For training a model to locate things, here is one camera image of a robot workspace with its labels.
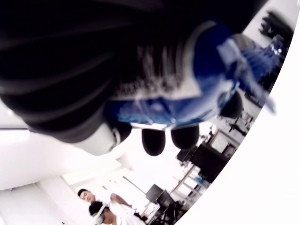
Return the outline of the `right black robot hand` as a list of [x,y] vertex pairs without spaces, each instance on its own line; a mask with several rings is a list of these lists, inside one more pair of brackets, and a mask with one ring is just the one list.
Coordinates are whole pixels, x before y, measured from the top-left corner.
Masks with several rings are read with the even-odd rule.
[[165,129],[196,144],[198,123],[236,89],[260,98],[242,34],[263,0],[3,0],[0,98],[33,131],[100,156],[143,125],[159,155]]

